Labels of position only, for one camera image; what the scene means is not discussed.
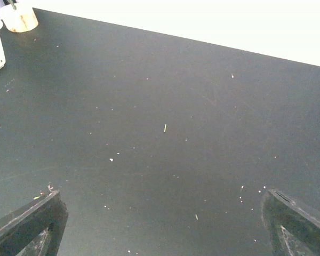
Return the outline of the small green christmas tree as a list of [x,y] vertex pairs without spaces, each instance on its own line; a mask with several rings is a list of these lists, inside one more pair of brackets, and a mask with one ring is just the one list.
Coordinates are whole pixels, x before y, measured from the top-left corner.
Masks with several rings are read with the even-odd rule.
[[7,2],[7,5],[0,8],[0,18],[9,31],[24,33],[38,26],[36,14],[30,5],[14,1]]

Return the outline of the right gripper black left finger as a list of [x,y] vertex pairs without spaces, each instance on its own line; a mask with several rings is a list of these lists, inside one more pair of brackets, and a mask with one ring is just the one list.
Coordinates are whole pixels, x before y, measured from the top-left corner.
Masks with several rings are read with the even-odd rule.
[[55,190],[0,219],[0,255],[57,255],[68,211]]

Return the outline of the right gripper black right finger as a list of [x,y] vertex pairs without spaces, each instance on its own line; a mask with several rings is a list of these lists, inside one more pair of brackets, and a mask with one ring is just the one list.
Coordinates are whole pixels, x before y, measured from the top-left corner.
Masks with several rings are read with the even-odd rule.
[[277,189],[261,204],[273,255],[320,255],[320,211]]

